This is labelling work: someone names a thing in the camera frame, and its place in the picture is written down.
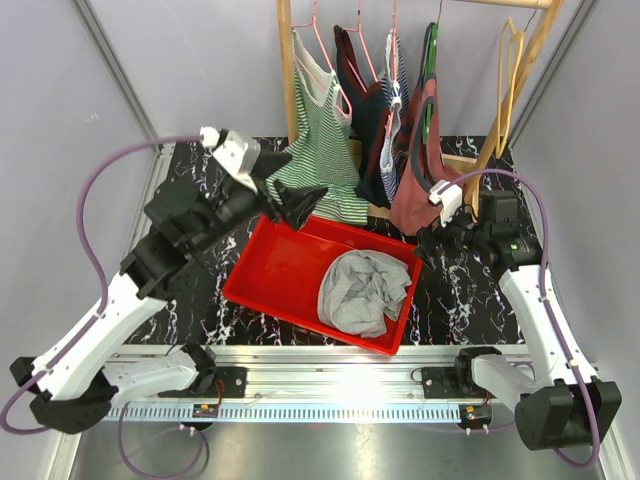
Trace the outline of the yellow plastic hanger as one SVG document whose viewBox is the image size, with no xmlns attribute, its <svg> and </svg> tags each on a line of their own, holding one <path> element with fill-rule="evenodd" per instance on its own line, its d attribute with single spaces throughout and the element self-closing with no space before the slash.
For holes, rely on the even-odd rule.
<svg viewBox="0 0 640 480">
<path fill-rule="evenodd" d="M 524 53 L 524 40 L 525 32 L 518 30 L 513 19 L 509 17 L 502 27 L 499 44 L 494 148 L 497 158 L 503 155 L 509 139 L 515 103 L 517 71 Z"/>
</svg>

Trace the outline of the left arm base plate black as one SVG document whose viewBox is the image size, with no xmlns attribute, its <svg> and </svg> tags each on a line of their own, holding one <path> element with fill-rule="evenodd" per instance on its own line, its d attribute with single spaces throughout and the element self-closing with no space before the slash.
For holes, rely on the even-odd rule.
<svg viewBox="0 0 640 480">
<path fill-rule="evenodd" d="M 158 394 L 160 398 L 217 398 L 218 392 L 222 398 L 241 399 L 245 396 L 248 369 L 239 366 L 219 367 L 213 380 L 201 393 L 189 390 L 165 391 Z"/>
</svg>

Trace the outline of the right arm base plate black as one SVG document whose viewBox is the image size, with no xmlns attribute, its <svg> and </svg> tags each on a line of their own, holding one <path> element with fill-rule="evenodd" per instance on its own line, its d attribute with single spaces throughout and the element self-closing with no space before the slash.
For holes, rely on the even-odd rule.
<svg viewBox="0 0 640 480">
<path fill-rule="evenodd" d="M 453 367 L 419 367 L 411 373 L 411 378 L 422 388 L 425 399 L 479 399 L 482 393 L 464 390 L 458 382 Z"/>
</svg>

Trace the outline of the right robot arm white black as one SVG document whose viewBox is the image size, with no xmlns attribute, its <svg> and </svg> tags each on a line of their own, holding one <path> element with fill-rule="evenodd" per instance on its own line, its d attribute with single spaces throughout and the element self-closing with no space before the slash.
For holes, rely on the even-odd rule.
<svg viewBox="0 0 640 480">
<path fill-rule="evenodd" d="M 438 246 L 478 254 L 513 308 L 533 367 L 525 374 L 496 347 L 463 348 L 454 361 L 454 388 L 465 397 L 486 394 L 503 403 L 530 450 L 599 445 L 621 406 L 621 392 L 599 378 L 577 345 L 542 263 L 542 247 L 521 231 L 516 195 L 482 192 L 477 216 L 456 186 L 437 185 L 429 203 L 438 217 L 419 231 L 416 255 L 426 260 Z"/>
</svg>

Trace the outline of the red tank top grey trim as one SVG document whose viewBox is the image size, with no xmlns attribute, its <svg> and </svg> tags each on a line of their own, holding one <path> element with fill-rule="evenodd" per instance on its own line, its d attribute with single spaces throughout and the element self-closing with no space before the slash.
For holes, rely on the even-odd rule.
<svg viewBox="0 0 640 480">
<path fill-rule="evenodd" d="M 434 113 L 427 145 L 421 141 L 421 114 L 427 95 L 421 87 L 422 54 L 419 77 L 394 146 L 404 159 L 401 177 L 391 203 L 390 221 L 404 235 L 414 236 L 439 217 L 437 206 L 429 202 L 429 190 L 439 181 L 452 181 L 460 176 L 444 164 L 439 129 L 437 77 L 435 80 Z"/>
</svg>

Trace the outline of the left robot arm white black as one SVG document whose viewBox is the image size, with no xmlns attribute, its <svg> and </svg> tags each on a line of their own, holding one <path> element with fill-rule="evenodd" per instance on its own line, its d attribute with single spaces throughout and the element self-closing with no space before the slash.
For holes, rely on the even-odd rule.
<svg viewBox="0 0 640 480">
<path fill-rule="evenodd" d="M 127 402 L 170 393 L 203 397 L 213 390 L 215 356 L 198 344 L 125 367 L 106 363 L 139 326 L 190 286 L 205 254 L 239 224 L 262 213 L 297 231 L 328 192 L 325 186 L 291 187 L 281 180 L 270 191 L 267 179 L 291 157 L 259 152 L 255 159 L 252 187 L 224 175 L 212 198 L 188 177 L 161 183 L 144 208 L 152 222 L 149 232 L 112 279 L 100 279 L 97 305 L 49 351 L 11 364 L 18 392 L 33 395 L 29 409 L 37 425 L 30 434 L 77 434 Z"/>
</svg>

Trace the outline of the green plastic hanger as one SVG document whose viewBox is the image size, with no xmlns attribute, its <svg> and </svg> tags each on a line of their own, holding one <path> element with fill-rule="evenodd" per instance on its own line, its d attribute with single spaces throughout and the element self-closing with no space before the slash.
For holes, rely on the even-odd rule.
<svg viewBox="0 0 640 480">
<path fill-rule="evenodd" d="M 430 22 L 426 27 L 423 43 L 422 54 L 422 71 L 421 71 L 421 87 L 423 92 L 427 95 L 427 100 L 421 114 L 421 141 L 424 146 L 427 145 L 429 138 L 429 130 L 431 119 L 434 113 L 434 98 L 435 98 L 435 80 L 436 80 L 436 63 L 437 63 L 437 51 L 438 51 L 438 36 L 440 20 L 442 15 L 443 2 L 438 4 L 438 14 L 435 21 Z"/>
</svg>

